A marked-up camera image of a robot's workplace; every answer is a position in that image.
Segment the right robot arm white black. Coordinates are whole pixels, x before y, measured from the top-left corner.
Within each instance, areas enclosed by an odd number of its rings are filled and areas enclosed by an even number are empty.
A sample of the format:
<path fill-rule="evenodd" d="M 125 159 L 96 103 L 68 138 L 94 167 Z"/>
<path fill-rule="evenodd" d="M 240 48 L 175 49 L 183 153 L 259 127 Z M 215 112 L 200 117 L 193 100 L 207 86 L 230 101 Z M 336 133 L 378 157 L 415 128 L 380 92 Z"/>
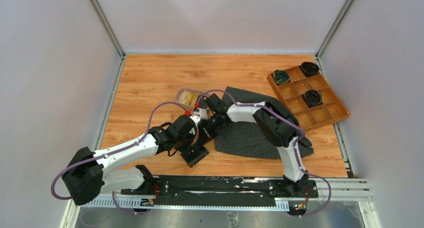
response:
<path fill-rule="evenodd" d="M 195 147 L 204 147 L 218 134 L 218 129 L 228 123 L 247 122 L 256 124 L 267 141 L 275 146 L 284 167 L 282 190 L 299 196 L 306 189 L 309 173 L 302 163 L 299 142 L 305 131 L 299 127 L 294 115 L 278 100 L 259 103 L 242 103 L 235 100 L 228 104 L 216 94 L 201 95 L 194 105 L 200 112 L 198 140 Z"/>

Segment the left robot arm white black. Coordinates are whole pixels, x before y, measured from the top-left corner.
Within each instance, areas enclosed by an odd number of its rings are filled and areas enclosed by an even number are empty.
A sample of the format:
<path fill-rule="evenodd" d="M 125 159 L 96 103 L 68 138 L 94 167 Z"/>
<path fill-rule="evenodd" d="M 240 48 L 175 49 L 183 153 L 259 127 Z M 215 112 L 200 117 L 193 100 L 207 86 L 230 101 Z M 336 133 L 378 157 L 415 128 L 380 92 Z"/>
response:
<path fill-rule="evenodd" d="M 148 194 L 153 181 L 139 168 L 122 170 L 126 164 L 138 159 L 166 152 L 189 153 L 196 137 L 201 118 L 182 115 L 174 122 L 149 128 L 141 136 L 111 148 L 91 151 L 79 149 L 67 167 L 59 174 L 75 205 L 85 205 L 100 194 L 135 189 Z"/>

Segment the gold credit card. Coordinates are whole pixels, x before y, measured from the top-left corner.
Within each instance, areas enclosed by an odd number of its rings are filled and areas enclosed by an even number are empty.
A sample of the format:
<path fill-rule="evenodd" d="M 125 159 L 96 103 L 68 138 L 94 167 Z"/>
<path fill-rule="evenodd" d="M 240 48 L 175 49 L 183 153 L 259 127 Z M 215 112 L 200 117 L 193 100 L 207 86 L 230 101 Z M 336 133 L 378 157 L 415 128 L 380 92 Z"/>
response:
<path fill-rule="evenodd" d="M 197 93 L 185 90 L 182 92 L 179 101 L 183 104 L 193 106 L 197 102 L 198 97 L 199 95 Z"/>

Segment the black leather card holder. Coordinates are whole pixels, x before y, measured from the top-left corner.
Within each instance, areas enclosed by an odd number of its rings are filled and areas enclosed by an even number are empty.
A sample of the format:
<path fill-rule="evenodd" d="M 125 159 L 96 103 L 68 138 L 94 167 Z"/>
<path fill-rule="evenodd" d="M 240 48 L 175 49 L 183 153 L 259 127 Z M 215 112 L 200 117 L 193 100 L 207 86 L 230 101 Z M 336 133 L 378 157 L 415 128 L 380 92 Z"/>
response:
<path fill-rule="evenodd" d="M 209 151 L 204 144 L 197 141 L 188 150 L 181 152 L 180 155 L 189 167 L 193 167 L 208 154 Z"/>

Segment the pink oval tray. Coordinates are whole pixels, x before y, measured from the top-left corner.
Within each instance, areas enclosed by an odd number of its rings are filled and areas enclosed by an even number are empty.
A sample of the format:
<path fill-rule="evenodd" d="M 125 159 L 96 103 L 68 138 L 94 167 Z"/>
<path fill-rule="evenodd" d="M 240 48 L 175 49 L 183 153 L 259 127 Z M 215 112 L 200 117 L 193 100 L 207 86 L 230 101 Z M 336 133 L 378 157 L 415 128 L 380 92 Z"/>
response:
<path fill-rule="evenodd" d="M 202 90 L 197 90 L 190 87 L 181 87 L 176 93 L 175 100 L 185 108 L 197 112 L 199 109 L 195 108 L 195 103 L 204 93 L 205 91 Z"/>

